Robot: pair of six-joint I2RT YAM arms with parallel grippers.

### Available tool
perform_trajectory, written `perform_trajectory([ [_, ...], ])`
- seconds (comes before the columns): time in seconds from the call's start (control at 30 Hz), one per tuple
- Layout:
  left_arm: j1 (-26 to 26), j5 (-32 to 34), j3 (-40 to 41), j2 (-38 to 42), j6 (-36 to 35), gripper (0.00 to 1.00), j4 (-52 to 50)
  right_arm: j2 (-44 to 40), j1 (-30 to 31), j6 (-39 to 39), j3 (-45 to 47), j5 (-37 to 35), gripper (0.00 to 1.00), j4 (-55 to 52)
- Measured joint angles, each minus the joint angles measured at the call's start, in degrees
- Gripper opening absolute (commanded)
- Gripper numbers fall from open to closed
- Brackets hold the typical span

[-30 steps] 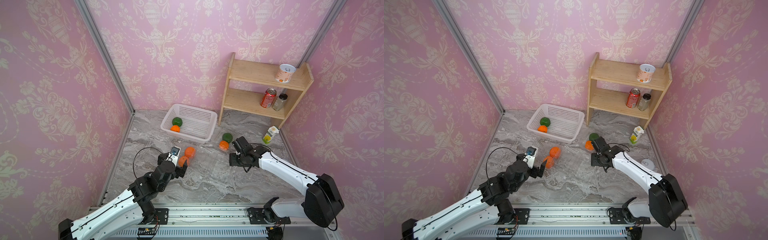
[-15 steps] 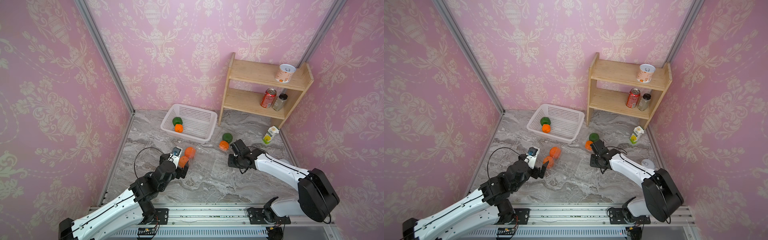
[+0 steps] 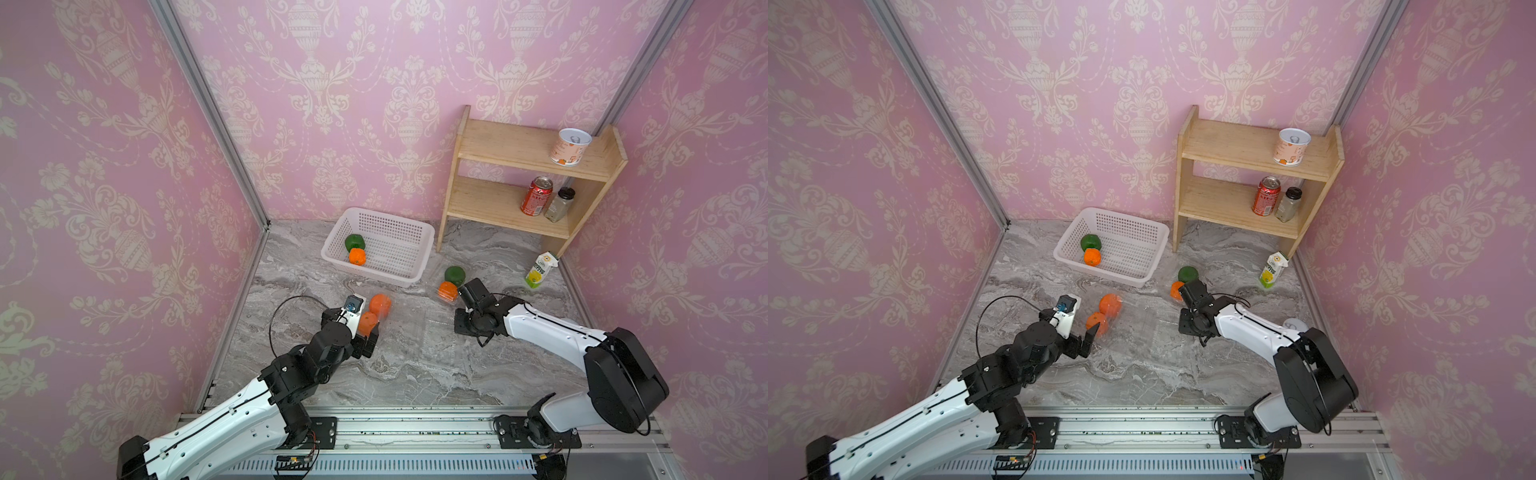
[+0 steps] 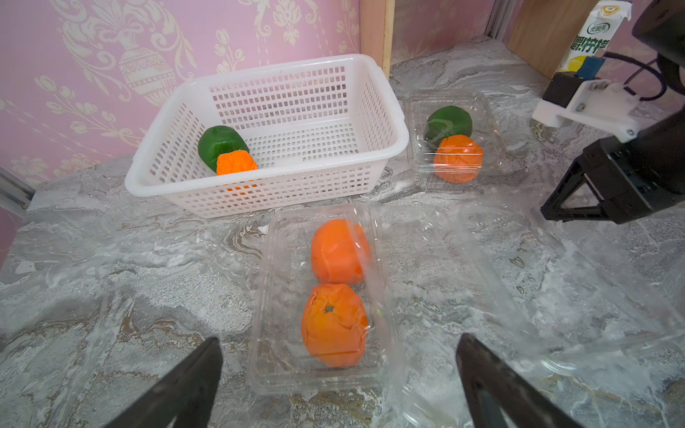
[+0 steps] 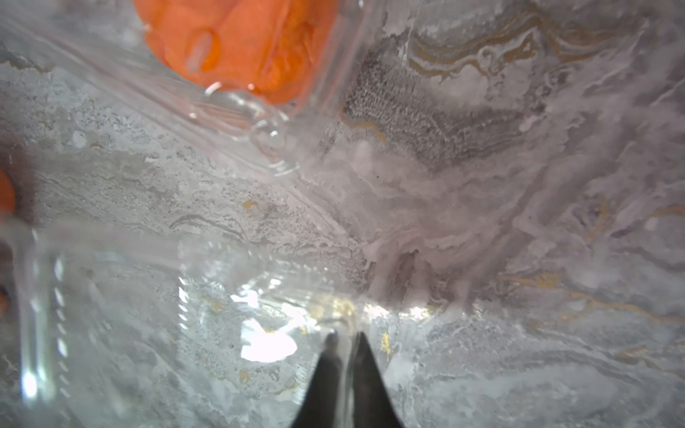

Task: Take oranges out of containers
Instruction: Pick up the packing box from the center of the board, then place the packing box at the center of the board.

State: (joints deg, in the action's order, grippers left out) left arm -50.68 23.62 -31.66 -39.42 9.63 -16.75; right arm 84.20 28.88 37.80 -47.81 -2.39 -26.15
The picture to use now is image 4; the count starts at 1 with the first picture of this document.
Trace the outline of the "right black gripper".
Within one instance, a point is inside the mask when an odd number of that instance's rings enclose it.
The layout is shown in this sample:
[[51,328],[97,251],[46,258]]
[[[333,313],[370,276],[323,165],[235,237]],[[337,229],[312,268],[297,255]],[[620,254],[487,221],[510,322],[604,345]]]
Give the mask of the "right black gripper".
[[684,201],[684,111],[628,143],[603,138],[583,150],[541,207],[550,221],[624,224]]

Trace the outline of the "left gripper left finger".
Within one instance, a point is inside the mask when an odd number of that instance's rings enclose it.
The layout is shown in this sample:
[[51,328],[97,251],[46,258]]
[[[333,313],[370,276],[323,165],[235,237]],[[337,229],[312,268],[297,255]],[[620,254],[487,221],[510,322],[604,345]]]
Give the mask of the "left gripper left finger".
[[210,337],[107,424],[109,427],[207,427],[223,356]]

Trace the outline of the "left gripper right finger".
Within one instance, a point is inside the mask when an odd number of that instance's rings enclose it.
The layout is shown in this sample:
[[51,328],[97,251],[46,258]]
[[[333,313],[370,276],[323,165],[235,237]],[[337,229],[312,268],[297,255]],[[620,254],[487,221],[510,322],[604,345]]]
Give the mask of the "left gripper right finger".
[[456,362],[475,427],[581,426],[474,335],[461,335]]

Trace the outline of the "clear clamshell container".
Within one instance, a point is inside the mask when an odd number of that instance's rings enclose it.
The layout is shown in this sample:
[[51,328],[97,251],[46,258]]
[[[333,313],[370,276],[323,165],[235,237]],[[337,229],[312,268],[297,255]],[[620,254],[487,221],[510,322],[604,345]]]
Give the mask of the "clear clamshell container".
[[248,382],[265,395],[377,387],[414,426],[464,426],[460,337],[516,351],[500,295],[490,260],[444,207],[280,212],[263,250]]
[[421,190],[456,193],[521,169],[507,152],[482,93],[417,90],[406,96],[404,107],[410,132],[410,169]]
[[515,349],[561,372],[684,345],[684,318],[631,267],[599,261],[535,210],[463,204],[473,262]]

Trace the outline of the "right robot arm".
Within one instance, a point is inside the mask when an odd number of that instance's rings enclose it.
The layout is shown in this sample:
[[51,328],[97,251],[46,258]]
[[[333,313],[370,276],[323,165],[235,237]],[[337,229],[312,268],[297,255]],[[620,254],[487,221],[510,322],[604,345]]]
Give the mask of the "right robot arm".
[[683,94],[684,3],[653,1],[634,25],[633,37],[656,51],[651,63],[607,50],[630,17],[629,1],[597,3],[533,113],[548,127],[578,122],[607,134],[583,149],[542,205],[547,220],[624,224],[684,200],[684,112],[662,121],[636,117],[643,96],[597,76],[606,60],[619,60],[655,76],[660,96]]

